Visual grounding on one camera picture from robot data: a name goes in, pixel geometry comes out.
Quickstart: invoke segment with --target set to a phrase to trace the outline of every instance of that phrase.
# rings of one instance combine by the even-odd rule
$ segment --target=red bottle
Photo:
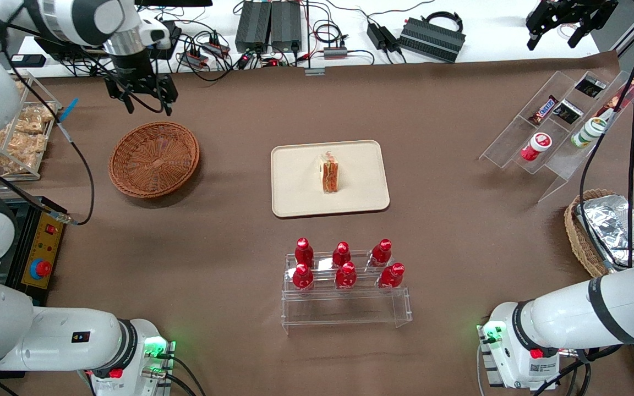
[[[314,288],[314,275],[312,270],[307,264],[299,263],[295,267],[295,272],[292,273],[292,284],[298,290],[310,290]]]
[[[337,276],[334,279],[337,289],[351,289],[357,282],[357,268],[350,261],[347,261],[337,270]]]
[[[352,253],[349,251],[349,244],[341,241],[332,253],[332,268],[341,268],[344,263],[352,260]]]
[[[307,238],[300,238],[297,240],[297,247],[295,247],[295,260],[297,263],[307,264],[310,268],[314,268],[315,251],[312,250],[312,246],[310,246]]]
[[[387,266],[383,269],[383,273],[380,274],[380,277],[378,277],[375,285],[381,289],[397,288],[403,281],[404,273],[405,266],[400,263]]]
[[[382,240],[378,245],[370,251],[370,259],[368,260],[368,266],[371,267],[384,267],[390,260],[390,248],[392,244],[390,240]]]

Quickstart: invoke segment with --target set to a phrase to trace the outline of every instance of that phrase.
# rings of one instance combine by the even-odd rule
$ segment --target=wicker basket
[[[109,178],[122,193],[156,198],[178,190],[199,163],[199,144],[177,123],[148,123],[126,133],[109,158]]]
[[[613,191],[609,190],[586,190],[583,193],[584,200],[593,200],[594,198],[601,198],[601,196],[613,195]],[[571,205],[566,207],[564,211],[564,226],[566,227],[566,235],[569,236],[569,243],[571,243],[571,250],[579,260],[583,268],[586,268],[592,277],[606,275],[608,273],[606,266],[603,265],[603,259],[596,252],[596,248],[589,240],[586,231],[583,230],[583,226],[576,219],[574,214],[574,208],[579,203],[579,196],[571,202]]]

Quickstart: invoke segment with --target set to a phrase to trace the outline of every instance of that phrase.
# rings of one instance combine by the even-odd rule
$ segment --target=brown tablecloth
[[[587,68],[608,78],[618,63],[603,53],[328,68],[309,78],[301,68],[272,68],[231,73],[211,87],[193,75],[174,76],[179,98],[169,120],[196,133],[201,170],[181,191],[155,201],[119,193],[107,161],[126,132],[168,118],[140,107],[127,115],[99,79],[47,80],[63,103],[80,97],[65,124],[97,188],[91,223],[66,231],[48,303],[149,319],[178,341],[178,356],[209,396],[478,394],[481,318],[503,301],[535,298],[588,275],[562,219],[579,175],[536,205],[553,175],[528,175],[514,165],[501,171],[477,158],[554,71],[579,78]],[[589,188],[626,191],[630,124],[627,111],[594,161]],[[272,214],[272,148],[360,139],[382,147],[387,210],[292,220]],[[25,187],[77,218],[88,207],[85,172],[58,132],[42,180]],[[286,336],[283,261],[302,236],[318,251],[340,240],[370,249],[392,239],[407,266],[414,321],[400,329],[316,327]],[[589,396],[634,395],[631,348],[593,370]],[[74,373],[6,382],[22,396],[89,393]],[[490,395],[529,394],[484,386]]]

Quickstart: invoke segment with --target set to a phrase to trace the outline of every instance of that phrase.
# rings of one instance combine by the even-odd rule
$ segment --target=clear acrylic display rack
[[[607,85],[606,89],[601,91],[596,98],[590,97],[575,88],[579,81],[584,80],[587,76],[596,78]],[[586,156],[591,153],[595,143],[584,148],[578,148],[571,143],[571,135],[577,133],[586,121],[594,117],[606,105],[615,93],[624,86],[629,76],[630,73],[622,71],[612,82],[608,82],[591,71],[587,71],[581,80],[576,81],[568,75],[557,71],[539,89],[536,95],[528,101],[508,127],[498,135],[498,138],[483,151],[479,160],[487,158],[499,168],[504,168],[509,163],[514,162],[533,175],[542,168],[547,168],[556,173],[556,180],[539,198],[538,202],[540,202],[563,187],[579,166],[584,163]],[[574,123],[569,124],[550,112],[539,125],[533,124],[529,120],[530,116],[534,115],[548,101],[549,95],[553,95],[559,101],[567,100],[571,102],[572,105],[583,111],[583,116],[579,117]],[[606,133],[611,128],[612,125],[608,125]],[[539,132],[548,134],[553,143],[535,161],[526,161],[520,156],[520,151],[530,141],[530,138]]]
[[[292,283],[292,273],[297,265],[295,255],[287,254],[280,318],[285,333],[289,334],[292,326],[394,323],[398,328],[412,321],[410,293],[405,282],[397,288],[377,288],[375,282],[384,267],[368,267],[369,258],[369,250],[352,251],[357,281],[350,290],[337,290],[332,252],[315,253],[314,289],[302,291]]]

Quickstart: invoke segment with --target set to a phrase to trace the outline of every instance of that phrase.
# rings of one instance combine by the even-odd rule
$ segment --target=green led light
[[[144,342],[144,352],[151,356],[157,356],[158,354],[165,353],[166,348],[168,348],[168,342],[161,336],[146,338],[146,341]]]

